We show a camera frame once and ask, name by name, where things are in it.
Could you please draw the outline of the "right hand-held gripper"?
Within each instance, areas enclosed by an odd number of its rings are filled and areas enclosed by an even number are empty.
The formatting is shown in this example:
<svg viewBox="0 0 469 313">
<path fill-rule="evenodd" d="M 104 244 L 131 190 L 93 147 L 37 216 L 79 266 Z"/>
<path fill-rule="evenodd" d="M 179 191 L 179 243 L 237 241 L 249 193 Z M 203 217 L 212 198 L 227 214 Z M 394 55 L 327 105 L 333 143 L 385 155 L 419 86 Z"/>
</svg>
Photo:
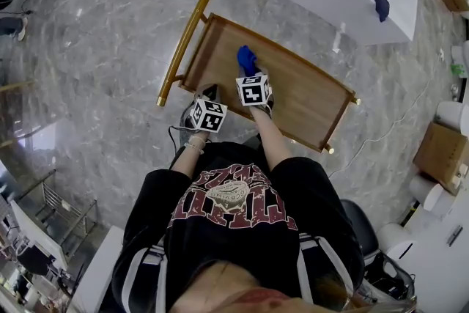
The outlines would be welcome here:
<svg viewBox="0 0 469 313">
<path fill-rule="evenodd" d="M 243 106 L 256 107 L 272 117 L 274 97 L 268 75 L 257 64 L 254 65 L 255 76 L 236 79 L 237 91 Z"/>
</svg>

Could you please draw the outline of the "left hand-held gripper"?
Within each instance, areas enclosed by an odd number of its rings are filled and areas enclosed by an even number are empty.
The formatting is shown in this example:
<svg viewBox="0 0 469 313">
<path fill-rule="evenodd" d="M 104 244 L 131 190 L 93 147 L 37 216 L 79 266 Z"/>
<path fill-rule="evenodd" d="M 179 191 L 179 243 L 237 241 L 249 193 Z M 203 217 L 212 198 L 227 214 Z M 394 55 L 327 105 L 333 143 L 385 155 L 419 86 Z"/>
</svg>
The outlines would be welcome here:
<svg viewBox="0 0 469 313">
<path fill-rule="evenodd" d="M 217 133 L 227 115 L 227 106 L 221 104 L 217 84 L 207 84 L 196 90 L 196 99 L 182 115 L 180 127 L 185 130 Z"/>
</svg>

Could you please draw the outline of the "blue cloth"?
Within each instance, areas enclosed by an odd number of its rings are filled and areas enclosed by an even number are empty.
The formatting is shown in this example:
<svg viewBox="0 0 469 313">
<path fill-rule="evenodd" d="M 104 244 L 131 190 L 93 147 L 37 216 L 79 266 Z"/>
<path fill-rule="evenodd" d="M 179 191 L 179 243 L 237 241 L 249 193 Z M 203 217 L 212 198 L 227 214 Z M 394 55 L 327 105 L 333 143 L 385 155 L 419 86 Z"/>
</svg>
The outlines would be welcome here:
<svg viewBox="0 0 469 313">
<path fill-rule="evenodd" d="M 256 60 L 256 55 L 247 45 L 239 48 L 237 52 L 237 62 L 240 67 L 240 75 L 242 77 L 255 76 L 259 72 L 259 69 L 256 66 Z"/>
</svg>

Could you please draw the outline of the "wooden serving cart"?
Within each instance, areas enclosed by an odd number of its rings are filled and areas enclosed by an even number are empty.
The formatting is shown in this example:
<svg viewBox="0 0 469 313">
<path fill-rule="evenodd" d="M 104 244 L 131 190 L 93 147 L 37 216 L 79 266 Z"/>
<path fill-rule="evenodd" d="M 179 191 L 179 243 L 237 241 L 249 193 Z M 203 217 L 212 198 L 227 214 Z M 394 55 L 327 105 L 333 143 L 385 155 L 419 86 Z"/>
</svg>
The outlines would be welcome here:
<svg viewBox="0 0 469 313">
<path fill-rule="evenodd" d="M 332 154 L 330 138 L 355 93 L 304 58 L 272 40 L 214 13 L 204 15 L 209 0 L 198 0 L 180 38 L 160 88 L 157 105 L 165 106 L 173 83 L 188 92 L 216 84 L 228 109 L 244 117 L 235 79 L 237 52 L 247 45 L 256 65 L 267 72 L 275 99 L 273 119 L 280 131 L 318 152 Z"/>
</svg>

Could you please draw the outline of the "person's right forearm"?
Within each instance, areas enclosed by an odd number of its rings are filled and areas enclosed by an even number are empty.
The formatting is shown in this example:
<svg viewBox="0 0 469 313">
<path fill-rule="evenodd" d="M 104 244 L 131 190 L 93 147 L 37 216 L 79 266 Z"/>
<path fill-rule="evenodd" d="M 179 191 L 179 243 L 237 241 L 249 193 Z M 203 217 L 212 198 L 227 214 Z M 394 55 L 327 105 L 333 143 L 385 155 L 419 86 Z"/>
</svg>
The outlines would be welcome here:
<svg viewBox="0 0 469 313">
<path fill-rule="evenodd" d="M 292 153 L 269 115 L 256 107 L 250 107 L 250 111 L 259 130 L 267 164 L 272 171 L 282 161 L 291 158 Z"/>
</svg>

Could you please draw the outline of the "person's left forearm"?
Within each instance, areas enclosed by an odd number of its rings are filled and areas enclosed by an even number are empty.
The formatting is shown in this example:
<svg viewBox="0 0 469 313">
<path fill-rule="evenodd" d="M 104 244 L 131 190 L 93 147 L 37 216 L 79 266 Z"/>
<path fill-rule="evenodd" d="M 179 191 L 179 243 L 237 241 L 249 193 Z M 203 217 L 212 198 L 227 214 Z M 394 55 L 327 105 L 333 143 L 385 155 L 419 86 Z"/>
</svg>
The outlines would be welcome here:
<svg viewBox="0 0 469 313">
<path fill-rule="evenodd" d="M 208 138 L 209 133 L 206 131 L 199 131 L 189 136 L 183 144 L 182 152 L 176 157 L 170 169 L 192 178 L 199 157 L 204 154 Z"/>
</svg>

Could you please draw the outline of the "dark grey cloth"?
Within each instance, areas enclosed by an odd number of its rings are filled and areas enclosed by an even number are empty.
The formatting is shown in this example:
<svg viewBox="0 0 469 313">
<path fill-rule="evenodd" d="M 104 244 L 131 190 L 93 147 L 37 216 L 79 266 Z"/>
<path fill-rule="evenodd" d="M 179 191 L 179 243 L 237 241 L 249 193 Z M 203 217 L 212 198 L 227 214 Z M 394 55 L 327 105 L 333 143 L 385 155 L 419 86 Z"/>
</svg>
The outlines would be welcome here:
<svg viewBox="0 0 469 313">
<path fill-rule="evenodd" d="M 374 0 L 375 11 L 378 14 L 380 22 L 383 23 L 389 16 L 390 3 L 388 0 Z"/>
</svg>

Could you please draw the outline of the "person's black printed t-shirt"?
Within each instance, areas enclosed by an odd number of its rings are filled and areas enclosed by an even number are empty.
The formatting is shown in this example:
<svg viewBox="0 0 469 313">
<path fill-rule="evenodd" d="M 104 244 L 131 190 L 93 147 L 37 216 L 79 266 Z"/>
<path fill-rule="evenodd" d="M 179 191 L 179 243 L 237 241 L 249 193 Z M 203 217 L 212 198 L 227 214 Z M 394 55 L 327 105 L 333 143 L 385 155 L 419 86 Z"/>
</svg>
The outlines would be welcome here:
<svg viewBox="0 0 469 313">
<path fill-rule="evenodd" d="M 340 309 L 327 282 L 355 291 L 364 275 L 352 224 L 323 167 L 288 158 L 269 168 L 262 150 L 233 142 L 204 148 L 192 177 L 150 172 L 125 227 L 111 280 L 121 313 L 170 310 L 216 262 L 247 270 L 262 287 Z"/>
</svg>

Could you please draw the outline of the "black office chair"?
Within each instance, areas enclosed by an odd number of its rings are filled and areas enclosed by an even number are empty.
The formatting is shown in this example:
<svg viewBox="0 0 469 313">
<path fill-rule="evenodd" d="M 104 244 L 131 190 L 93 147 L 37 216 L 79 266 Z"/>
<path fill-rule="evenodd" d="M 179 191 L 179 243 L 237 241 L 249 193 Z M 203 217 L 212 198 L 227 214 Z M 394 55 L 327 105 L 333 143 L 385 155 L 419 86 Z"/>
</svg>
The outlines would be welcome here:
<svg viewBox="0 0 469 313">
<path fill-rule="evenodd" d="M 364 259 L 364 278 L 359 293 L 370 303 L 406 302 L 416 307 L 413 277 L 381 252 L 377 235 L 362 209 L 343 199 L 342 206 L 352 224 Z"/>
</svg>

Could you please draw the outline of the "large cardboard box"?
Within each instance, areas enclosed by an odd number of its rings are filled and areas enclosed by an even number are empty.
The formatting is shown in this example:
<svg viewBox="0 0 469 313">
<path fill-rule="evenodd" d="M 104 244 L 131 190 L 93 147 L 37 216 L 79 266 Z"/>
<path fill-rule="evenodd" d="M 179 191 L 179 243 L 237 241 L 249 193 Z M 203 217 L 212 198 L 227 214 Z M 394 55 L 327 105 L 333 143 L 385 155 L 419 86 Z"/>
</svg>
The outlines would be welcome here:
<svg viewBox="0 0 469 313">
<path fill-rule="evenodd" d="M 469 138 L 431 122 L 413 163 L 456 196 L 469 172 Z"/>
</svg>

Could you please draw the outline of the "white table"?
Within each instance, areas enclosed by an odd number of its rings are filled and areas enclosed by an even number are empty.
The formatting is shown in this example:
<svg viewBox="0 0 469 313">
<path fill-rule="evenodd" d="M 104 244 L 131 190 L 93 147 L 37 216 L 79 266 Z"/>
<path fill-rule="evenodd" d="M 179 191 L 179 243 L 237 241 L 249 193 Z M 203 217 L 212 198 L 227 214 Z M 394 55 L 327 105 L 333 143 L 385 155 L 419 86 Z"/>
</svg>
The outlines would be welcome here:
<svg viewBox="0 0 469 313">
<path fill-rule="evenodd" d="M 112 226 L 80 280 L 66 313 L 98 313 L 122 250 L 124 230 Z"/>
</svg>

